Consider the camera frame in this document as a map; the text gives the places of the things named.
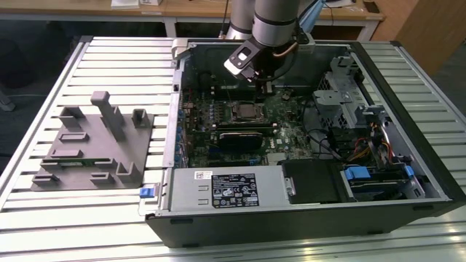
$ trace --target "yellow wire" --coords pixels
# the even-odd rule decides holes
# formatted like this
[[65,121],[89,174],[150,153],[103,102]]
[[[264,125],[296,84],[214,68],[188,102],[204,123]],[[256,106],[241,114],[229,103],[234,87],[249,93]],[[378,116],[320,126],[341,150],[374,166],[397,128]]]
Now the yellow wire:
[[369,153],[369,147],[362,150],[349,161],[353,161],[356,159],[358,159],[360,157],[362,157],[366,153]]

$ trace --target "blue tab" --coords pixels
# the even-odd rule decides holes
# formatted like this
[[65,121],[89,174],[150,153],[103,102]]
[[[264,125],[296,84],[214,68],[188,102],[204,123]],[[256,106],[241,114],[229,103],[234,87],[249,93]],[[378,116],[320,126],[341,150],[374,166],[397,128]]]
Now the blue tab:
[[372,178],[372,175],[369,174],[368,167],[365,166],[352,166],[345,170],[345,175],[348,177],[348,180],[356,179],[356,178]]
[[139,191],[141,198],[155,198],[155,188],[142,188]]
[[413,170],[412,166],[407,165],[405,171],[407,171],[409,177],[415,176],[415,170]]

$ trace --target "wooden desk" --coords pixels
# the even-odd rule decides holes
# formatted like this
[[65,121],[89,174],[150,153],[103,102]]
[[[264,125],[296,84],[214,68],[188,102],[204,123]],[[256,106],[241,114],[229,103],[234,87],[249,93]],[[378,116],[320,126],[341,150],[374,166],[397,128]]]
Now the wooden desk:
[[[159,6],[141,5],[127,10],[113,10],[110,3],[111,0],[0,0],[0,19],[164,22],[168,36],[177,37],[178,22],[221,23],[226,8],[226,0],[164,0]],[[384,14],[369,13],[358,0],[352,7],[325,9],[317,25],[362,27],[358,40],[368,41],[384,19]]]
[[[310,2],[312,0],[302,1],[301,11]],[[222,22],[225,10],[226,0],[168,0],[165,16],[170,17],[170,23]],[[370,41],[377,26],[384,19],[385,15],[369,13],[364,0],[358,0],[357,4],[349,7],[333,8],[333,10],[325,8],[317,25],[362,27],[358,40]]]

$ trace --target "motherboard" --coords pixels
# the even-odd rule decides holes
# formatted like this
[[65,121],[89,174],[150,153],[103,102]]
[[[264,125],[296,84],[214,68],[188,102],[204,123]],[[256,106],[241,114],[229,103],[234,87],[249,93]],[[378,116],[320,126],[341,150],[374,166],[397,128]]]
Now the motherboard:
[[254,87],[186,90],[188,167],[277,165],[282,160],[313,158],[318,149],[313,150],[302,125],[309,97],[294,93],[292,88],[276,88],[260,100]]

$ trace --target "power supply label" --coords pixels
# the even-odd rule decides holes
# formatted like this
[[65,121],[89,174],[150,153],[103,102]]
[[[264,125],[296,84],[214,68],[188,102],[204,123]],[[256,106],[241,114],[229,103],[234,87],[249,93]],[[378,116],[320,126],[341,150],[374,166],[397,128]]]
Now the power supply label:
[[213,175],[213,206],[260,206],[256,174]]

